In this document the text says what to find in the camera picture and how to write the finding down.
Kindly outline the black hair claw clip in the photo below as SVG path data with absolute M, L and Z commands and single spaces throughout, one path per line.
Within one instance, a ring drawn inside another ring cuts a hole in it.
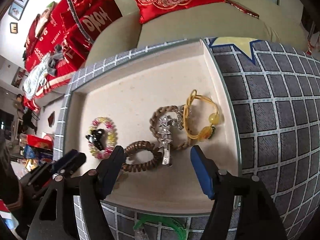
M 104 149 L 104 146 L 101 142 L 101 139 L 103 138 L 105 134 L 105 131 L 103 129 L 93 129 L 90 131 L 85 138 L 93 144 L 94 147 L 96 147 L 99 151 L 102 151 Z

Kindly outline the green translucent bangle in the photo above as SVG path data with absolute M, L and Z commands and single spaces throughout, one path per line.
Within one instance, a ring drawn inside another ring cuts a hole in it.
M 133 226 L 135 239 L 149 239 L 148 234 L 144 229 L 144 224 L 146 223 L 153 223 L 157 225 L 161 223 L 161 225 L 172 229 L 178 236 L 178 239 L 181 239 L 181 240 L 187 239 L 187 231 L 185 230 L 185 228 L 182 226 L 180 222 L 170 217 L 162 217 L 162 216 L 154 216 L 154 215 L 142 215 L 141 219 L 135 223 L 135 225 Z

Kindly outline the rhinestone silver hair clip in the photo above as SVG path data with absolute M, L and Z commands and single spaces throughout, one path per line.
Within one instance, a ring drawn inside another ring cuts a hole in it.
M 171 142 L 172 142 L 172 136 L 171 136 L 171 124 L 172 124 L 172 118 L 169 115 L 164 115 L 159 119 L 159 135 L 160 135 L 160 143 L 159 146 L 163 148 L 163 160 L 162 165 L 166 166 L 172 166 L 172 160 L 171 160 Z

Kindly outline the small silver charm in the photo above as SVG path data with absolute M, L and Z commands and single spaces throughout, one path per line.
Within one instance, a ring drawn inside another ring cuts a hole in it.
M 178 127 L 179 130 L 184 129 L 184 124 L 183 124 L 183 113 L 184 113 L 184 105 L 177 106 L 175 109 L 176 113 L 176 126 Z

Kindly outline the red snack box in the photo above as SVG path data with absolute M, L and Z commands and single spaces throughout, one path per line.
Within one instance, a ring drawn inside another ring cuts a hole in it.
M 25 159 L 36 160 L 39 163 L 50 163 L 53 160 L 53 140 L 45 135 L 44 138 L 32 134 L 20 134 L 19 145 L 23 148 Z

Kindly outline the white crumpled blanket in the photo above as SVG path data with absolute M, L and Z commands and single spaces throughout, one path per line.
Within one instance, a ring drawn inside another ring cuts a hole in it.
M 50 55 L 43 57 L 41 62 L 36 65 L 29 73 L 28 77 L 23 83 L 24 96 L 31 100 L 40 86 L 46 83 L 46 76 L 50 73 L 49 68 Z

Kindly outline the grey crumpled garment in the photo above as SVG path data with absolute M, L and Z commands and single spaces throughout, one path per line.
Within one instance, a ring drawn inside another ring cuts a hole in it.
M 49 75 L 55 76 L 55 74 L 56 74 L 56 65 L 62 59 L 63 59 L 62 46 L 60 44 L 57 44 L 54 47 L 54 52 L 49 55 L 49 58 L 48 58 L 48 61 L 47 61 L 47 71 L 48 71 Z

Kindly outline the shallow grey cardboard tray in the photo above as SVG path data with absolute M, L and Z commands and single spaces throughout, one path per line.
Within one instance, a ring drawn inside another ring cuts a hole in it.
M 200 142 L 207 158 L 234 176 L 240 171 L 240 139 L 232 103 L 212 52 L 204 40 L 155 49 L 127 51 L 80 69 L 72 78 L 64 111 L 63 150 L 76 149 L 87 159 L 78 174 L 97 167 L 85 136 L 97 117 L 110 118 L 117 144 L 156 142 L 150 118 L 159 107 L 182 105 L 193 90 L 217 104 L 220 123 L 212 138 Z M 172 166 L 130 172 L 107 196 L 110 204 L 140 212 L 197 216 L 210 213 L 213 202 L 202 192 L 190 150 L 173 151 Z

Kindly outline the grey checked tablecloth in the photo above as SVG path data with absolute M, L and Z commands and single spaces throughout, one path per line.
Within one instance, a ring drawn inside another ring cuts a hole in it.
M 64 154 L 71 91 L 89 79 L 183 40 L 124 51 L 72 78 L 57 121 L 54 160 Z M 253 41 L 252 59 L 234 42 L 214 45 L 204 38 L 226 83 L 237 120 L 243 177 L 257 175 L 283 220 L 287 239 L 319 239 L 319 61 L 295 48 Z M 116 239 L 132 239 L 129 222 L 146 217 L 103 204 Z

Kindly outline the red covered sofa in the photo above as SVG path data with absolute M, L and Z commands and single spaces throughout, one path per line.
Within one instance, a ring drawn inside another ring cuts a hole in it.
M 89 36 L 96 40 L 101 32 L 122 16 L 114 0 L 72 0 L 78 18 Z M 52 95 L 53 90 L 67 85 L 72 75 L 85 63 L 92 48 L 80 33 L 66 0 L 55 4 L 45 16 L 45 22 L 37 16 L 32 22 L 25 42 L 23 54 L 27 72 L 38 65 L 46 54 L 52 54 L 57 44 L 62 46 L 63 59 L 56 65 L 55 76 L 47 75 L 46 83 L 41 86 L 31 100 L 23 103 L 34 111 L 40 108 L 37 99 Z

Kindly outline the small black picture frame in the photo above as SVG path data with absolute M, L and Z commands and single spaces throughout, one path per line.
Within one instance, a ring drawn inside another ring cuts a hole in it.
M 15 22 L 10 23 L 10 32 L 12 34 L 17 34 L 18 33 L 18 24 Z

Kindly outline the black double picture frame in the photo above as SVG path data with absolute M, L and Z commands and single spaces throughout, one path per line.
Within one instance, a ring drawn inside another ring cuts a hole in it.
M 19 21 L 28 2 L 29 0 L 14 0 L 8 12 L 9 16 Z

